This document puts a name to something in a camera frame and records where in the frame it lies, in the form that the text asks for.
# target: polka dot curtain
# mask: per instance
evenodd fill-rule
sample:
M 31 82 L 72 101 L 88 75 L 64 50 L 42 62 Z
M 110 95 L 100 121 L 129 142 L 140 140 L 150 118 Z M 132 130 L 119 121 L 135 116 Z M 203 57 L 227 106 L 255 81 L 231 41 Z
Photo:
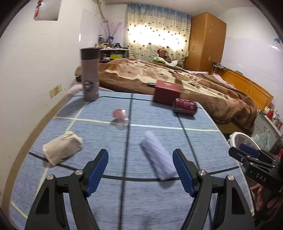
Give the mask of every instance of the polka dot curtain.
M 128 4 L 129 56 L 152 61 L 165 48 L 171 60 L 188 56 L 191 15 L 164 7 Z

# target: blanket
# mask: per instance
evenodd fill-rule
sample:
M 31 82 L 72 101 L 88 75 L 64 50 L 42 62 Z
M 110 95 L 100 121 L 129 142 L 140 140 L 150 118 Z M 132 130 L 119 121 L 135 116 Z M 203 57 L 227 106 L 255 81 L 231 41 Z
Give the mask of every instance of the blanket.
M 247 134 L 252 134 L 257 107 L 245 93 L 219 82 L 208 74 L 190 74 L 179 67 L 147 62 L 134 58 L 119 58 L 99 64 L 102 87 L 128 92 L 154 94 L 147 83 L 163 80 L 179 85 L 181 98 L 199 102 L 217 124 L 233 122 Z

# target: wooden wardrobe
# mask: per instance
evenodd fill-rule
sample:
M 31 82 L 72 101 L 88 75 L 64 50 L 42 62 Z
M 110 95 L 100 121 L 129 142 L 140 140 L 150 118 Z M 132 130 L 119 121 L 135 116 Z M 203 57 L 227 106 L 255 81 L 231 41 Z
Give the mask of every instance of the wooden wardrobe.
M 192 18 L 189 54 L 184 69 L 212 71 L 214 63 L 220 63 L 225 42 L 226 23 L 217 17 L 203 13 Z

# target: ceiling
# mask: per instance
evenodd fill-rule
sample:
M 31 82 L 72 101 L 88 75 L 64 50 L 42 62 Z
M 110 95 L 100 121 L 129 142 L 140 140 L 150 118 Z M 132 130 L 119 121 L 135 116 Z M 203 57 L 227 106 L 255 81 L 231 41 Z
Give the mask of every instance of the ceiling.
M 107 5 L 140 3 L 178 10 L 192 16 L 208 12 L 214 16 L 235 7 L 254 7 L 249 0 L 105 0 Z

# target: metal screw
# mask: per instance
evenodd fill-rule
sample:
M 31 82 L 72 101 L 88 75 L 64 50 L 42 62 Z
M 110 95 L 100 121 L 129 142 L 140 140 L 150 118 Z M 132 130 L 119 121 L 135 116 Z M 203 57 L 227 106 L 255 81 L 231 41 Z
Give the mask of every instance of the metal screw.
M 83 171 L 82 171 L 81 169 L 79 169 L 79 170 L 75 171 L 75 174 L 78 175 L 78 176 L 79 176 L 79 175 L 82 175 L 82 174 L 83 174 Z
M 235 179 L 235 177 L 233 175 L 228 175 L 227 178 L 228 178 L 228 180 L 234 180 Z
M 206 174 L 206 171 L 204 171 L 204 170 L 199 170 L 198 173 L 199 173 L 199 175 L 204 176 L 204 175 Z
M 50 174 L 46 177 L 47 180 L 52 180 L 54 178 L 54 175 Z

